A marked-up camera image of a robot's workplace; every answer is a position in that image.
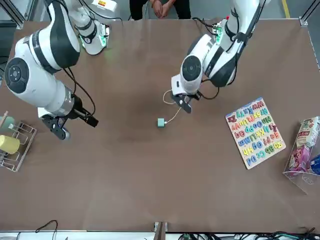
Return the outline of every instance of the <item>person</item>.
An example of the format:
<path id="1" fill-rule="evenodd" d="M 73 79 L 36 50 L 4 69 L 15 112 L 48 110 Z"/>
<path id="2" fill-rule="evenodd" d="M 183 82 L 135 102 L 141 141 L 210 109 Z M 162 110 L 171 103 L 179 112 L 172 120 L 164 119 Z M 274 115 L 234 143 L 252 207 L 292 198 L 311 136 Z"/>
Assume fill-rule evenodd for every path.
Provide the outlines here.
<path id="1" fill-rule="evenodd" d="M 130 12 L 133 20 L 142 19 L 142 7 L 148 0 L 130 0 Z M 149 0 L 155 15 L 159 18 L 165 18 L 170 8 L 175 7 L 179 19 L 190 19 L 190 2 L 189 0 L 168 0 L 162 4 L 160 0 Z"/>

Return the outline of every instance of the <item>table surface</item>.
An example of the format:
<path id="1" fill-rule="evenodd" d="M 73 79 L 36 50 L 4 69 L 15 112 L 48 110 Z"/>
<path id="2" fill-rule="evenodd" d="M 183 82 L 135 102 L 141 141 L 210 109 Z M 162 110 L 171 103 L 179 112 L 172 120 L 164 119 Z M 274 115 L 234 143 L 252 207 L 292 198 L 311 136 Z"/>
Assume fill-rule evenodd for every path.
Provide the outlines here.
<path id="1" fill-rule="evenodd" d="M 26 22 L 14 44 L 47 24 Z M 205 30 L 192 20 L 111 27 L 109 48 L 98 56 L 82 50 L 72 67 L 96 103 L 96 128 L 70 120 L 71 140 L 59 141 L 35 107 L 1 86 L 0 112 L 39 130 L 18 173 L 0 169 L 1 230 L 34 230 L 57 219 L 60 230 L 151 231 L 153 222 L 166 221 L 182 232 L 319 231 L 319 198 L 282 174 L 299 121 L 319 115 L 320 75 L 307 28 L 298 20 L 261 20 L 235 82 L 158 129 L 157 118 L 177 111 L 162 100 L 171 76 Z M 73 87 L 64 72 L 56 77 Z M 210 83 L 202 90 L 216 92 Z M 90 109 L 80 89 L 77 95 Z M 287 148 L 247 170 L 225 115 L 258 97 Z"/>

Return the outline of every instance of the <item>alphabet puzzle board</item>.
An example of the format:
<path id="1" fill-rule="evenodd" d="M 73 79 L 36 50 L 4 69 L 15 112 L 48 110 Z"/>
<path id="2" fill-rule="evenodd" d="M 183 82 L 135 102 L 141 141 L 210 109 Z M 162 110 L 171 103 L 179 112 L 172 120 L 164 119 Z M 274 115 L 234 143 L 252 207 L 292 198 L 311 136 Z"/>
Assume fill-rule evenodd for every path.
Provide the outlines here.
<path id="1" fill-rule="evenodd" d="M 286 148 L 262 97 L 227 114 L 225 119 L 247 169 Z"/>

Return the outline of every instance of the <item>person's hand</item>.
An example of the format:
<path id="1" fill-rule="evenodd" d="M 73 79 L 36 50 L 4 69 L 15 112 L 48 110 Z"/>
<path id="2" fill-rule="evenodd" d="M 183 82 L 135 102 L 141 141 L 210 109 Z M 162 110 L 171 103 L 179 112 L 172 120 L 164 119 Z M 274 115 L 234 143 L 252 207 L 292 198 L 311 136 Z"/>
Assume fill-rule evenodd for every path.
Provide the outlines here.
<path id="1" fill-rule="evenodd" d="M 155 0 L 152 5 L 153 11 L 158 18 L 161 18 L 163 7 L 160 0 Z"/>
<path id="2" fill-rule="evenodd" d="M 163 4 L 161 18 L 165 18 L 166 16 L 168 16 L 168 13 L 169 13 L 171 6 L 172 5 L 169 2 Z"/>

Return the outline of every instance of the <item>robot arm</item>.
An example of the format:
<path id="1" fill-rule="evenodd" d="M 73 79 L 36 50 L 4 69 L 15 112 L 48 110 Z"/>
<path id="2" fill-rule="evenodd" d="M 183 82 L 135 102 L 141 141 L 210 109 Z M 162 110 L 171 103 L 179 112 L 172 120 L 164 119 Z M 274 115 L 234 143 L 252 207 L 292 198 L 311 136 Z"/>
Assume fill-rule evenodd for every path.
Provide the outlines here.
<path id="1" fill-rule="evenodd" d="M 47 0 L 51 23 L 20 39 L 15 56 L 6 65 L 5 83 L 23 101 L 44 112 L 43 122 L 60 139 L 68 138 L 67 119 L 83 119 L 95 127 L 98 121 L 82 106 L 79 97 L 53 75 L 75 65 L 80 45 L 63 2 Z"/>
<path id="2" fill-rule="evenodd" d="M 104 31 L 106 31 L 106 26 L 100 24 L 97 20 L 93 20 L 90 17 L 89 11 L 84 8 L 80 1 L 81 0 L 65 0 L 66 7 L 69 11 L 68 15 L 80 33 L 86 52 L 90 55 L 97 55 L 106 46 L 102 41 L 102 38 L 105 37 L 100 34 L 100 29 L 104 28 Z M 85 2 L 89 5 L 93 0 L 85 0 Z"/>
<path id="3" fill-rule="evenodd" d="M 180 74 L 172 77 L 172 99 L 187 113 L 192 112 L 190 98 L 199 100 L 203 75 L 217 87 L 231 84 L 244 47 L 252 36 L 261 11 L 270 0 L 232 0 L 231 14 L 222 21 L 219 43 L 205 34 L 196 39 L 184 58 Z"/>

